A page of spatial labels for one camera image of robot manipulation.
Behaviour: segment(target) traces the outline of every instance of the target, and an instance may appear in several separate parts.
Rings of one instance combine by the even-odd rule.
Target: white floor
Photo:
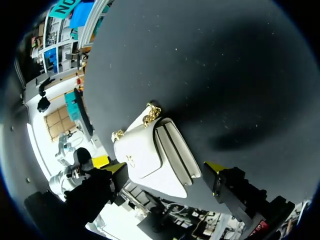
[[[73,88],[74,80],[68,80],[46,90],[46,96],[48,99],[52,99],[55,96],[59,96]],[[58,144],[56,142],[51,142],[51,138],[44,121],[44,116],[65,105],[65,100],[63,96],[57,98],[51,103],[49,109],[45,113],[40,113],[37,110],[39,100],[40,96],[38,95],[28,101],[26,104],[28,106],[30,124],[33,129],[34,138],[41,156],[41,159],[38,159],[38,162],[43,161],[47,166],[49,173],[45,175],[47,180],[49,180],[51,176],[56,175],[59,171],[63,170],[64,167],[56,160],[55,154],[58,152]],[[72,142],[73,147],[86,148],[92,157],[98,157],[107,154],[102,146],[97,149],[90,142],[86,141],[83,134],[79,131],[76,132],[69,139],[69,141]],[[65,159],[70,164],[74,163],[72,152],[67,153]],[[140,221],[136,219],[131,212],[128,212],[123,207],[119,207],[115,204],[107,204],[101,211],[100,215],[106,223],[106,226],[103,228],[104,231],[114,236],[114,238],[111,238],[115,240],[131,240],[132,238],[139,240],[150,240],[150,238],[137,227],[137,224]]]

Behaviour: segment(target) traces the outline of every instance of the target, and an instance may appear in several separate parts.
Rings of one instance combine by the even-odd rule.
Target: black object
[[[55,78],[50,78],[48,77],[46,80],[43,81],[43,83],[41,83],[41,85],[39,86],[39,95],[41,97],[44,97],[46,95],[46,92],[45,92],[45,87],[47,85],[49,85],[50,83],[52,83],[54,80],[56,80]]]
[[[38,102],[37,109],[39,113],[44,113],[50,106],[50,102],[46,96],[43,96]]]
[[[44,113],[50,106],[50,102],[49,100],[47,99],[47,97],[45,96],[46,95],[46,92],[45,92],[45,87],[47,85],[49,85],[50,83],[52,83],[54,80],[56,80],[55,78],[50,78],[48,77],[46,80],[43,81],[43,83],[41,83],[41,85],[39,86],[39,95],[42,97],[40,99],[40,101],[38,102],[38,106],[37,106],[37,109],[39,111],[39,113]]]
[[[50,191],[36,192],[24,201],[33,222],[46,239],[108,239],[90,232],[85,225],[92,223],[107,201],[114,196],[108,184],[112,173],[93,169],[90,175],[81,185],[66,192],[66,202],[62,202]]]
[[[137,226],[153,240],[179,239],[186,233],[186,229],[175,224],[170,216],[163,218],[162,211],[150,212]]]
[[[80,110],[80,117],[82,118],[85,127],[88,131],[88,134],[92,136],[94,134],[94,128],[90,123],[89,117],[85,110],[84,102],[82,101],[81,93],[75,88],[74,90],[75,95],[75,102],[78,104],[79,110]]]
[[[244,222],[241,240],[274,239],[278,234],[274,232],[295,208],[281,196],[268,202],[267,191],[251,185],[237,167],[217,173],[205,163],[202,174],[217,202],[224,203],[239,222]]]

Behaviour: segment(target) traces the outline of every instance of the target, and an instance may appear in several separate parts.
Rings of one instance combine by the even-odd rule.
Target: gold chain
[[[119,140],[121,137],[125,135],[125,132],[122,131],[121,129],[119,131],[114,131],[112,133],[112,136],[114,137],[114,140]]]
[[[142,123],[145,128],[147,128],[150,123],[156,120],[161,113],[161,108],[153,105],[150,102],[148,102],[146,106],[151,107],[151,110],[149,111],[148,115],[145,115],[142,119]],[[124,135],[125,135],[125,132],[122,131],[121,129],[119,131],[114,131],[112,133],[112,137],[114,138],[115,141],[119,140]]]
[[[156,120],[161,113],[161,108],[153,105],[150,102],[148,102],[146,106],[151,107],[151,110],[149,111],[148,115],[145,115],[142,119],[145,128],[147,128],[150,123]]]

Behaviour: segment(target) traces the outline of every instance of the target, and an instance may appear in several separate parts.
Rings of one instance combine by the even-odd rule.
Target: handbag flap
[[[202,174],[199,166],[174,122],[170,119],[164,126],[191,177],[200,178]]]
[[[193,181],[188,173],[188,170],[185,164],[182,162],[181,156],[176,149],[176,146],[172,142],[171,137],[169,136],[168,131],[166,130],[165,125],[159,126],[155,130],[158,135],[162,149],[164,149],[164,154],[167,157],[171,167],[173,168],[174,173],[184,185],[192,185]]]
[[[155,135],[155,142],[158,145],[158,151],[162,159],[162,167],[144,178],[138,178],[133,174],[131,169],[128,171],[130,180],[136,184],[157,190],[169,196],[185,199],[187,197],[187,191],[171,167],[157,134]]]
[[[144,178],[162,166],[156,149],[154,126],[157,119],[149,124],[137,126],[126,131],[120,140],[114,142],[114,153],[119,163],[126,162],[128,171],[137,178]]]

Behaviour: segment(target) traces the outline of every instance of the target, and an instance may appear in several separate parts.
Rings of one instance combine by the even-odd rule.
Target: handbag
[[[201,171],[173,120],[160,114],[161,108],[148,103],[126,131],[112,134],[114,153],[127,163],[132,182],[186,198],[185,186]]]

